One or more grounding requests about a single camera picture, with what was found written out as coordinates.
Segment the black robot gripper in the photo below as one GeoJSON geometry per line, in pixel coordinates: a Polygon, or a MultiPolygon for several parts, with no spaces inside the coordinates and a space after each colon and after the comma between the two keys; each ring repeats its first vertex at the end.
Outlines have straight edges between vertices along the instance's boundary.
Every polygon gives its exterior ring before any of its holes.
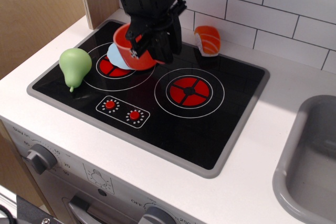
{"type": "Polygon", "coordinates": [[[142,55],[148,50],[156,62],[172,63],[173,54],[182,50],[179,16],[186,10],[185,0],[120,1],[131,18],[126,39],[132,52],[142,55]]]}

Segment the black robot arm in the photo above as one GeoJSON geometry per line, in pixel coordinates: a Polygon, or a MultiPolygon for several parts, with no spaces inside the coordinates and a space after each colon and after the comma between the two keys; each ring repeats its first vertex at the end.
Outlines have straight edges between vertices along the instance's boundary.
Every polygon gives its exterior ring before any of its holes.
{"type": "Polygon", "coordinates": [[[186,10],[185,0],[120,0],[131,18],[125,38],[131,56],[140,59],[148,51],[159,63],[171,63],[182,50],[179,16],[186,10]]]}

